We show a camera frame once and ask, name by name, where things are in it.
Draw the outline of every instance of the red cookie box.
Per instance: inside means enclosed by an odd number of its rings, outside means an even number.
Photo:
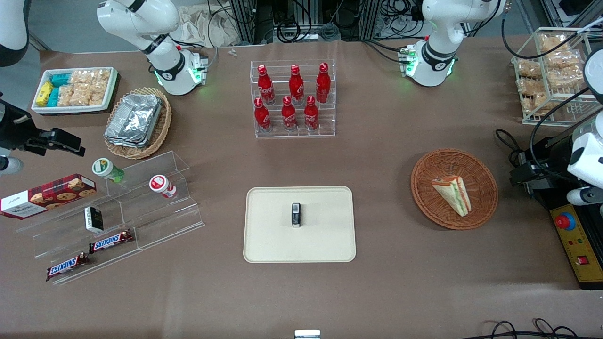
[[[0,201],[0,215],[23,220],[94,194],[94,181],[81,174],[71,174],[3,198]]]

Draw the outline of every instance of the white cloth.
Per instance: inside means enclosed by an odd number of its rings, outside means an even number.
[[[241,42],[235,26],[236,22],[229,16],[229,14],[233,15],[230,3],[226,2],[223,6],[228,9],[226,11],[221,10],[222,6],[220,5],[211,5],[209,10],[207,5],[179,7],[181,36],[178,41],[199,43],[207,47],[212,45],[217,47],[232,46]],[[211,23],[209,22],[210,13],[216,13]]]

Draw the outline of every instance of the aluminum foil container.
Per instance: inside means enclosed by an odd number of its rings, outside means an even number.
[[[114,145],[136,148],[148,146],[161,105],[161,99],[154,95],[128,94],[119,103],[105,130],[105,138]]]

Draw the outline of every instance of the red button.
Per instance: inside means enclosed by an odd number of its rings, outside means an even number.
[[[588,265],[589,264],[589,259],[586,258],[586,255],[581,255],[579,257],[577,257],[578,259],[578,265]]]
[[[559,227],[560,229],[567,229],[571,225],[571,223],[569,221],[569,218],[565,215],[558,215],[555,218],[555,225],[557,225],[557,227]]]

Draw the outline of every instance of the gray floor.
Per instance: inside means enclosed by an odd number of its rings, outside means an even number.
[[[199,4],[202,0],[172,0],[176,6]],[[135,48],[121,38],[104,31],[96,19],[99,0],[33,0],[30,13],[30,30],[52,50],[62,52],[134,51]],[[543,25],[539,3],[525,2],[530,20],[535,27]],[[527,34],[517,6],[508,15],[506,32]],[[493,19],[478,36],[499,36],[500,17]],[[0,68],[0,90],[4,99],[26,109],[37,88],[40,74],[38,53],[34,48],[16,65]]]

